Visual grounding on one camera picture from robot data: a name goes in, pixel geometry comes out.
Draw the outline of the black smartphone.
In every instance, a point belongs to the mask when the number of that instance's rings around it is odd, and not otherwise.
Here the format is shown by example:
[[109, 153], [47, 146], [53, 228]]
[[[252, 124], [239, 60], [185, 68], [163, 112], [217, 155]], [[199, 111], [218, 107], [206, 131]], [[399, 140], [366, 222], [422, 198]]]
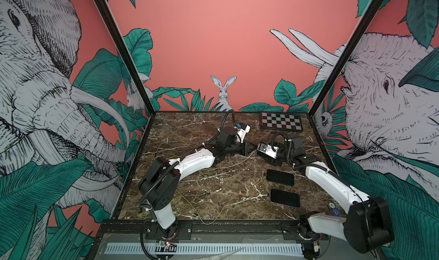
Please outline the black smartphone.
[[295, 183], [293, 174], [271, 169], [268, 169], [266, 172], [266, 180], [286, 186], [294, 186]]
[[271, 189], [270, 200], [273, 203], [295, 208], [300, 208], [301, 206], [300, 196], [298, 194], [278, 189]]

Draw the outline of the green wired earphones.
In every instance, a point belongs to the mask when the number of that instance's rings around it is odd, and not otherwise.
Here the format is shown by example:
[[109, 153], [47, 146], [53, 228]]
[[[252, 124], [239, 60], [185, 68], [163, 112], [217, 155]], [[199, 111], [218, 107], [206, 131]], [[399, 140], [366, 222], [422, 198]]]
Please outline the green wired earphones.
[[255, 179], [225, 173], [184, 180], [171, 201], [178, 219], [213, 220], [263, 219], [269, 203], [264, 176]]

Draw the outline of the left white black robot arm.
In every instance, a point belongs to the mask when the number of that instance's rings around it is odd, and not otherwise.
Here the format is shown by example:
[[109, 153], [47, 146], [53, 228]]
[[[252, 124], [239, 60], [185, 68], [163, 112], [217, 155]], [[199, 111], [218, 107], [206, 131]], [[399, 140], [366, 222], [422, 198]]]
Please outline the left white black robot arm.
[[256, 145], [245, 140], [251, 127], [237, 123], [233, 110], [223, 117], [214, 137], [177, 159], [159, 157], [149, 167], [138, 184], [141, 199], [137, 207], [151, 213], [152, 220], [161, 230], [168, 232], [176, 227], [177, 218], [171, 201], [181, 180], [198, 171], [211, 168], [227, 156], [247, 157]]

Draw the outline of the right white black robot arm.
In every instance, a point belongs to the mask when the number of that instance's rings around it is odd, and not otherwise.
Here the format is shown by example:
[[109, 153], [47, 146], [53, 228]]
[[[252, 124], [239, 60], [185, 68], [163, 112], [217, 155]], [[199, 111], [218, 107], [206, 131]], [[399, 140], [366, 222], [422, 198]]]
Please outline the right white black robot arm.
[[261, 142], [257, 154], [273, 166], [287, 163], [294, 171], [319, 185], [344, 210], [346, 217], [330, 217], [315, 213], [305, 217], [305, 228], [315, 234], [327, 234], [345, 240], [362, 254], [394, 241], [393, 223], [388, 203], [355, 188], [333, 172], [315, 155], [307, 154], [299, 136], [275, 133], [283, 145], [275, 141]]

